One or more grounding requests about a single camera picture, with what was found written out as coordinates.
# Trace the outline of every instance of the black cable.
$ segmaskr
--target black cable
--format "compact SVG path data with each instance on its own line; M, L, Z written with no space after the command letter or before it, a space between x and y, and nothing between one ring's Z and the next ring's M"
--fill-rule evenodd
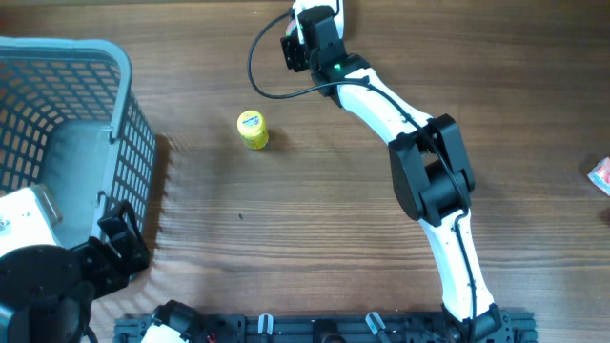
M95 333L93 332L91 327L87 327L87 330L85 331L85 336L89 339L90 343L97 343L97 336L95 336Z
M453 185L454 189L457 192L457 197L459 199L459 205L462 209L462 214L458 215L456 217L456 220L454 222L454 231L456 232L456 236L457 236L457 242L459 243L459 249L461 250L461 254L462 257L464 259L464 264L466 265L466 271L468 272L468 278L470 281L470 288L471 288L471 295L472 295L472 313L473 313L473 318L471 320L471 326L470 326L470 332L469 332L469 341L470 342L474 342L474 335L475 335L475 318L477 318L477 291L476 291L476 285L475 285L475 278L473 276L473 271L472 268L470 266L470 261L468 259L468 254L466 252L466 249L464 247L464 242L462 240L461 237L461 231L459 229L459 220L461 220L462 218L466 217L468 215L468 206L466 205L466 198L464 197L464 194L461 191L461 188L458 185L458 181L456 180L456 177L454 176L454 174L451 172L451 169L449 168L449 166L447 165L447 161L445 161L444 156L442 155L442 153L440 152L440 149L438 148L437 144L435 143L434 139L430 136L430 134L428 132L426 132L418 123L415 119L413 119L413 117L411 116L411 114L407 113L397 102L396 100L394 100L394 98L392 98L390 95L388 95L385 91L380 90L379 88L371 85L368 83L368 81L365 81L365 79L361 79L361 80L342 80L342 81L336 81L336 82L329 82L326 84L321 84L321 85L317 85L311 88L308 88L306 90L303 91L296 91L293 93L289 93L289 94L269 94L263 90L261 90L255 83L253 77L252 77L252 58L253 58L253 54L254 54L254 48L256 48L256 44L258 43L258 41L260 40L260 38L275 24L277 24L280 20L286 18L287 16L290 15L292 10L288 10L286 13L278 16L276 19L274 19L271 23L269 23L269 25L267 25L259 34L258 36L254 39L252 46L250 47L250 52L248 53L248 78L250 79L250 83L252 84L252 87L254 88L254 90L256 92L258 92L260 95L270 98L270 99L290 99L290 98L294 98L303 94L307 94L309 92L312 91L317 91L323 88L328 88L328 87L334 87L334 86L340 86L340 85L354 85L354 86L360 86L360 87L364 87L366 89L368 89L369 91L375 91L377 94L381 95L383 98L385 98L390 104L392 104L392 106L394 106L396 108L396 110L398 112L400 112L400 114L411 124L414 126L414 128L416 128L417 132L419 133L419 135L426 141L426 144L428 145L428 147L430 149L432 149L433 153L438 157L438 161L440 162L442 168L445 170L447 177L449 178L449 181L451 182L451 184ZM314 57L314 55L318 52L318 50L314 49L312 50L312 52L310 53L310 67L313 67L313 72L316 73L317 70L315 70L315 68L317 68L316 65L312 65L312 58Z

